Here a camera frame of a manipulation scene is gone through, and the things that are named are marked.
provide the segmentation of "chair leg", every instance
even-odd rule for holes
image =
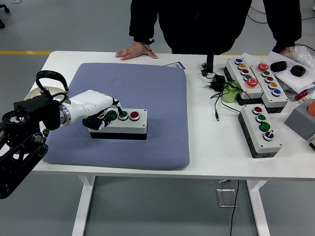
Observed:
[[[0,8],[3,8],[3,7],[4,7],[4,11],[5,11],[6,13],[10,13],[9,8],[7,8],[6,5],[0,4]]]
[[[0,20],[0,28],[3,29],[5,27],[4,23],[2,22],[2,20]]]

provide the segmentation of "black jacket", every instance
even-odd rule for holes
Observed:
[[[241,34],[252,0],[132,0],[129,35],[150,44],[159,21],[168,46],[181,54],[216,55],[231,49]],[[278,48],[301,38],[299,0],[264,0]]]

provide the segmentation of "black power adapter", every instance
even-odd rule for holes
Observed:
[[[222,92],[224,89],[225,77],[222,75],[214,75],[209,88],[213,89],[216,92]]]

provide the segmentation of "gray floor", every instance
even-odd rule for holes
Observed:
[[[0,51],[115,52],[132,44],[128,36],[131,0],[23,0],[0,19]],[[253,7],[263,10],[261,0]],[[303,18],[315,16],[313,0],[301,0]],[[265,16],[250,10],[252,18]],[[315,48],[315,19],[303,21],[298,43]],[[153,51],[170,53],[156,27]],[[266,55],[275,45],[266,24],[247,19],[229,54]],[[0,116],[23,100],[48,55],[0,54]],[[96,235],[229,235],[232,209],[217,204],[214,180],[98,177],[86,236]],[[76,176],[29,175],[0,201],[0,235],[71,235],[82,183]],[[261,189],[271,236],[314,235],[315,183],[269,181]],[[233,235],[257,235],[241,181]]]

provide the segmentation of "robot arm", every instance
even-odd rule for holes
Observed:
[[[64,92],[51,95],[40,83],[41,78],[60,81]],[[5,145],[9,151],[0,156],[0,199],[7,198],[45,156],[48,146],[45,144],[49,130],[73,124],[82,118],[83,125],[100,130],[111,121],[106,117],[107,109],[115,105],[122,113],[120,102],[103,93],[88,90],[69,98],[69,89],[64,77],[54,71],[40,71],[36,84],[41,95],[26,101],[14,103],[14,111],[6,113],[0,123],[0,150]],[[41,132],[39,123],[46,129]]]

